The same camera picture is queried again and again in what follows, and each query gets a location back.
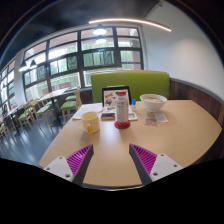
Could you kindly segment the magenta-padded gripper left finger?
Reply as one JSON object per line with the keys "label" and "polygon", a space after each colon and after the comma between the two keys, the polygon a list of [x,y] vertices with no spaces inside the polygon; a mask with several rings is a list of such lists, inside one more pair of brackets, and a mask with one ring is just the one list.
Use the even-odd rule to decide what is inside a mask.
{"label": "magenta-padded gripper left finger", "polygon": [[67,157],[58,156],[44,170],[81,186],[93,155],[93,145],[87,145]]}

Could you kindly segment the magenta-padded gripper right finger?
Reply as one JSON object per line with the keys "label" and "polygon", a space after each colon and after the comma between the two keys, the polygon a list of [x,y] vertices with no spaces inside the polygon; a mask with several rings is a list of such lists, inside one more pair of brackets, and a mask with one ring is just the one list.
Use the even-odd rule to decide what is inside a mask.
{"label": "magenta-padded gripper right finger", "polygon": [[182,167],[164,153],[155,154],[141,146],[129,144],[129,154],[143,185],[159,180]]}

